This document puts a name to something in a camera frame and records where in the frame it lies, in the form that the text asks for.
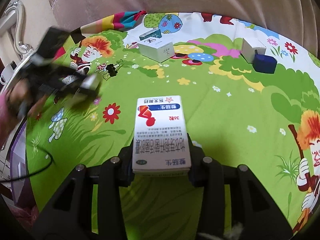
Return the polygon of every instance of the silver bolt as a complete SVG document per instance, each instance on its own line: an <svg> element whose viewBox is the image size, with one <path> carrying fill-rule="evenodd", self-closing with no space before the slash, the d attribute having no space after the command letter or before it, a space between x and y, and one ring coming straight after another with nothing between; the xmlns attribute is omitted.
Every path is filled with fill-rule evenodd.
<svg viewBox="0 0 320 240"><path fill-rule="evenodd" d="M244 164L241 164L241 165L239 166L239 169L240 169L241 171L247 171L247 170L248 170L248 166L247 166L247 165L244 165Z"/></svg>
<svg viewBox="0 0 320 240"><path fill-rule="evenodd" d="M209 156L205 156L205 157L203 157L203 159L202 159L205 163L211 163L212 162L212 158L211 157L209 157Z"/></svg>
<svg viewBox="0 0 320 240"><path fill-rule="evenodd" d="M118 156L112 157L110 160L113 164L118 163L120 161L120 158Z"/></svg>
<svg viewBox="0 0 320 240"><path fill-rule="evenodd" d="M77 171L82 171L84 169L84 165L83 164L78 164L77 166L76 166L76 170Z"/></svg>

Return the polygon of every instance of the yellow polka dot mushroom cap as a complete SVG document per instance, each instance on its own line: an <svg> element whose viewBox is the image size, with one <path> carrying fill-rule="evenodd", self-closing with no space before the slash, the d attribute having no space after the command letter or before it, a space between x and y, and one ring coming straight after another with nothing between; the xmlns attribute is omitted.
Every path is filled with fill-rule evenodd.
<svg viewBox="0 0 320 240"><path fill-rule="evenodd" d="M203 49L195 45L178 45L174 46L174 52L181 54L202 53Z"/></svg>

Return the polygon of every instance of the blue flower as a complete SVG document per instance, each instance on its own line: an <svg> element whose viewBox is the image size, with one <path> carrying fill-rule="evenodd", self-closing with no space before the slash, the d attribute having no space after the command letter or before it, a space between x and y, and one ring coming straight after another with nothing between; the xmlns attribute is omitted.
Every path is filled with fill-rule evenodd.
<svg viewBox="0 0 320 240"><path fill-rule="evenodd" d="M289 56L289 53L286 52L285 50L281 50L282 55L285 55L286 57Z"/></svg>

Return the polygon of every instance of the table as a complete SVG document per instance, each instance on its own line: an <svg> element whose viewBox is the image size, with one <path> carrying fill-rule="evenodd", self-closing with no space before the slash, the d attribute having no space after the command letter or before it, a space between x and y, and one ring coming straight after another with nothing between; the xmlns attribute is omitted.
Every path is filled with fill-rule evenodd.
<svg viewBox="0 0 320 240"><path fill-rule="evenodd" d="M95 24L96 30L107 28L104 20ZM161 64L140 55L135 38L156 27L175 49L175 56ZM105 77L101 65L119 62L123 65L118 75L102 83L99 97L84 110L67 108L67 98L51 97L36 119L28 119L29 172L48 162L38 145L55 161L31 178L39 210L77 164L102 164L129 145L137 98L180 95L193 143L222 164L248 165L295 227L306 192L296 185L300 152L288 125L298 131L310 173L317 175L317 168L311 168L309 143L315 142L313 152L320 151L313 140L320 131L311 127L315 138L308 139L306 121L316 119L320 110L316 57L271 30L200 13L147 14L127 32L107 30L93 37L82 40L78 57L70 55L79 42L68 40L57 62L69 65L74 60L80 65L86 47L96 46L103 57L91 61L89 74ZM243 37L256 37L267 47L266 55L278 61L274 74L255 72L240 55ZM197 53L196 60L191 53ZM130 187L120 189L128 238L194 239L202 192L187 177L136 176ZM92 201L92 230L97 232L97 188Z"/></svg>

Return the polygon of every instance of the tablecloth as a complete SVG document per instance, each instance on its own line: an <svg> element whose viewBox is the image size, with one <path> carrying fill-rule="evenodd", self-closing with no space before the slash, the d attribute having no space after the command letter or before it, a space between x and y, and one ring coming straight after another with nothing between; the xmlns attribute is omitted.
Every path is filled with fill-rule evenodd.
<svg viewBox="0 0 320 240"><path fill-rule="evenodd" d="M28 119L29 172L48 162L38 145L54 157L51 167L31 178L39 210L78 163L102 164L130 144L137 98L180 95L193 144L224 165L248 165L294 228L307 192L296 183L300 154L288 125L298 132L317 199L319 60L286 37L230 17L204 13L147 14L140 21L130 17L137 24L125 32L102 31L114 28L106 19L82 28L82 40L75 44L70 38L57 59L103 77L107 64L123 64L116 77L103 81L99 97L86 109L72 110L66 107L67 98L52 96L36 119ZM142 56L136 43L139 35L158 27L175 51L161 64ZM266 55L278 61L274 74L256 72L240 55L246 37L258 38L267 47ZM102 56L91 57L96 53L92 48ZM136 176L130 187L120 189L128 238L194 239L202 192L187 177ZM97 232L97 188L92 201L92 230ZM230 208L227 201L226 228Z"/></svg>

